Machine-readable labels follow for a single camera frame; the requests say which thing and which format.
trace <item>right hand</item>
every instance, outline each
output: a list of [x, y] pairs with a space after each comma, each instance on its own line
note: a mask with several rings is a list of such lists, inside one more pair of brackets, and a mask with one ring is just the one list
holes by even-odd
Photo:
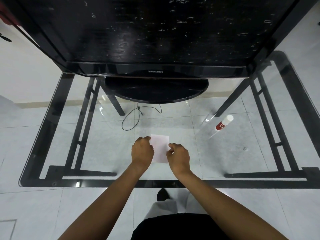
[[167, 158], [170, 169], [174, 176], [179, 178], [181, 175], [188, 174], [190, 170], [189, 152], [181, 144], [169, 143], [171, 148], [167, 151]]

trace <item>left hand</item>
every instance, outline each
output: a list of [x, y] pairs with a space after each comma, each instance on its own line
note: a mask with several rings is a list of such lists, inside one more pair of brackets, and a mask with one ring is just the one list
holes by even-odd
[[153, 146], [150, 145], [150, 139], [150, 136], [139, 137], [131, 149], [132, 164], [137, 165], [143, 172], [150, 166], [155, 153]]

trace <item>forearm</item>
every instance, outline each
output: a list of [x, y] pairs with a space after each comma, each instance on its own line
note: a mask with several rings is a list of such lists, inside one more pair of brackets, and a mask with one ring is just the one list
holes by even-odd
[[143, 170], [130, 164], [62, 234], [59, 240], [105, 240], [122, 212]]
[[262, 218], [192, 172], [178, 178], [232, 240], [287, 239]]

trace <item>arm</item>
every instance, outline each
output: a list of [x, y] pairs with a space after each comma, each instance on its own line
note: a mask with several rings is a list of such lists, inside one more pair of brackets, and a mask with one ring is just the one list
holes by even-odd
[[174, 175], [232, 240], [287, 239], [255, 213], [194, 175], [189, 153], [182, 145], [169, 147], [167, 158]]
[[148, 169], [154, 154], [150, 137], [139, 137], [132, 146], [132, 163], [58, 240], [106, 240], [118, 220], [135, 184]]

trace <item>black shirt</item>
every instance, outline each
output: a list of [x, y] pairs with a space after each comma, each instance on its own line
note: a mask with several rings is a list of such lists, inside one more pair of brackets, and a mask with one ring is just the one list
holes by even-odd
[[131, 240], [143, 239], [230, 239], [205, 214], [181, 213], [143, 220], [133, 231]]

